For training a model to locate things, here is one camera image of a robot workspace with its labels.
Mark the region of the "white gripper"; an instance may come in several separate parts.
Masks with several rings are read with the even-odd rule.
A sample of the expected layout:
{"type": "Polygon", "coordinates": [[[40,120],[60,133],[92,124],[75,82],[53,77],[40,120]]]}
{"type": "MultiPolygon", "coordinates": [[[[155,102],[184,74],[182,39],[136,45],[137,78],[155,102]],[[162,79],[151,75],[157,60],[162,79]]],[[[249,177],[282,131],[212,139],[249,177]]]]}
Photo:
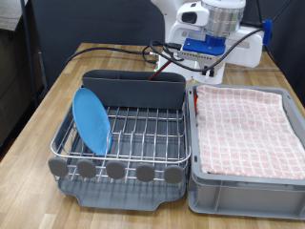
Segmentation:
{"type": "Polygon", "coordinates": [[[209,77],[214,77],[214,69],[224,63],[255,67],[260,61],[263,44],[260,29],[240,27],[237,31],[224,32],[219,36],[211,34],[203,27],[175,22],[168,42],[179,44],[177,55],[185,60],[196,61],[198,68],[209,77]]]}

